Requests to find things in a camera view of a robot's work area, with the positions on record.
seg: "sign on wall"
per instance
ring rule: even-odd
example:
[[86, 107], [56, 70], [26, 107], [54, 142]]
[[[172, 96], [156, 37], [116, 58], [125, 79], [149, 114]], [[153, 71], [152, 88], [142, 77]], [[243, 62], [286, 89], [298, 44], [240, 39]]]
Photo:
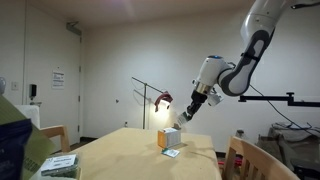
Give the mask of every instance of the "sign on wall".
[[64, 89], [64, 72], [52, 71], [52, 89]]

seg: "black cable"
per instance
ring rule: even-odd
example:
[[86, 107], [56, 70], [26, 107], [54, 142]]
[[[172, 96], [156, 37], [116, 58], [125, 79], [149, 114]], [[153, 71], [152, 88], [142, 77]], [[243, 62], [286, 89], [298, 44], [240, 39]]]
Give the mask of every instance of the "black cable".
[[[260, 91], [258, 91], [256, 88], [254, 88], [251, 84], [250, 84], [250, 87], [253, 89], [253, 90], [255, 90], [257, 93], [259, 93], [261, 96], [264, 96]], [[277, 112], [277, 113], [279, 113], [283, 118], [285, 118], [286, 120], [288, 120], [290, 123], [291, 123], [291, 125], [292, 124], [294, 124], [294, 125], [296, 125], [298, 128], [300, 128], [300, 130], [304, 130], [304, 131], [306, 131], [307, 133], [309, 133], [309, 134], [311, 134], [311, 135], [313, 135], [313, 136], [316, 136], [316, 135], [314, 135], [313, 133], [311, 133], [311, 132], [309, 132], [309, 131], [307, 131], [307, 129], [305, 129], [305, 128], [302, 128], [301, 126], [299, 126], [297, 123], [295, 123], [295, 122], [293, 122], [292, 120], [290, 120], [289, 118], [287, 118], [285, 115], [283, 115], [269, 100], [267, 100], [268, 101], [268, 103], [273, 107], [273, 109]]]

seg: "cardboard box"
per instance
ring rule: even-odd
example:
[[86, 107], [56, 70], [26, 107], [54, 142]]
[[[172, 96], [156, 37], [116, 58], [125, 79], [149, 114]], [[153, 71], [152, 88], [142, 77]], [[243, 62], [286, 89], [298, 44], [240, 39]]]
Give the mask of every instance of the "cardboard box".
[[179, 127], [165, 128], [158, 131], [158, 145], [169, 148], [181, 143], [181, 129]]

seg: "wooden chair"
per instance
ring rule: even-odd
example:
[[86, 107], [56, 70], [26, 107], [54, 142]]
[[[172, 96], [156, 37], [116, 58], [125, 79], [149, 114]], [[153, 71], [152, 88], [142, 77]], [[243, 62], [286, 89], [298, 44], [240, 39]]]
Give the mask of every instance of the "wooden chair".
[[231, 180], [234, 176], [236, 154], [242, 155], [240, 179], [299, 179], [289, 168], [279, 160], [259, 147], [237, 137], [231, 137], [222, 172], [222, 179]]
[[69, 138], [67, 128], [65, 126], [52, 126], [40, 129], [40, 131], [48, 138], [52, 138], [60, 135], [61, 151], [70, 152]]

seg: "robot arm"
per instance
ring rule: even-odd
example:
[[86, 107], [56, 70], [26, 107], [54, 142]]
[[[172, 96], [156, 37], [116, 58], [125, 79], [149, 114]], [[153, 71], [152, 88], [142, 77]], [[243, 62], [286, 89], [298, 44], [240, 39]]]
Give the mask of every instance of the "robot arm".
[[191, 120], [207, 98], [219, 103], [220, 95], [213, 86], [218, 84], [228, 96], [245, 93], [250, 85], [251, 75], [269, 46], [276, 24], [284, 10], [291, 6], [318, 5], [320, 0], [256, 0], [241, 27], [241, 36], [246, 45], [238, 65], [233, 68], [220, 56], [209, 56], [202, 64], [192, 92], [192, 103], [179, 116], [180, 125]]

